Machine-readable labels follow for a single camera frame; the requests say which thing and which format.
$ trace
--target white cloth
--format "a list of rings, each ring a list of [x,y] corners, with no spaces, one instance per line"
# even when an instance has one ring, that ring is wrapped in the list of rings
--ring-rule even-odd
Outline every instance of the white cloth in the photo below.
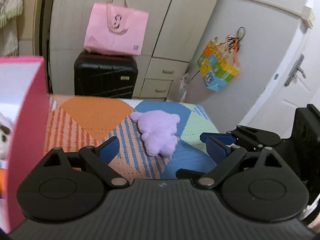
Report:
[[[0,0],[0,56],[18,55],[16,17],[22,9],[22,0]]]

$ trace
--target colorful gift bag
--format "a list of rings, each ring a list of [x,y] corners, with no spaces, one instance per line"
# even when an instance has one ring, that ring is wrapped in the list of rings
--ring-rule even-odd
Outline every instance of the colorful gift bag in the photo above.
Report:
[[[93,5],[84,40],[84,49],[105,55],[140,55],[149,14],[107,4]]]
[[[218,38],[215,38],[214,41],[209,41],[200,55],[197,64],[205,86],[214,91],[221,91],[222,88],[239,74],[240,70],[234,66],[237,48],[234,48],[231,65],[228,63],[230,50],[227,49],[226,42],[217,45],[217,40]]]

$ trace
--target drawer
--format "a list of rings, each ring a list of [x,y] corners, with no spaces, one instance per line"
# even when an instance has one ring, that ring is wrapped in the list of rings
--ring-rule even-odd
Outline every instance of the drawer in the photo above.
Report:
[[[188,65],[187,62],[151,58],[146,78],[174,80],[183,76]]]
[[[166,98],[171,86],[169,80],[145,79],[141,90],[141,98]]]

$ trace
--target patterned bedsheet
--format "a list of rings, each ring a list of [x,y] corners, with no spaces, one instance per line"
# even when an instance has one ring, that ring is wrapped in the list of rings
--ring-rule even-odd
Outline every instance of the patterned bedsheet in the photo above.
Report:
[[[172,158],[151,157],[145,152],[132,111],[163,110],[178,114],[179,141]],[[86,145],[98,146],[112,136],[120,140],[120,151],[109,164],[115,171],[133,179],[174,179],[178,169],[208,172],[216,163],[199,140],[202,132],[218,132],[204,109],[198,105],[149,100],[112,99],[79,96],[50,96],[44,154],[52,147],[65,152]]]

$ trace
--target pink shopping bag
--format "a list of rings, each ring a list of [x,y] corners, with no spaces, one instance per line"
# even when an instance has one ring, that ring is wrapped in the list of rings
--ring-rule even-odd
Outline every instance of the pink shopping bag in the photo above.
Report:
[[[124,7],[95,3],[93,5],[84,49],[105,55],[140,55],[146,32],[148,13]]]

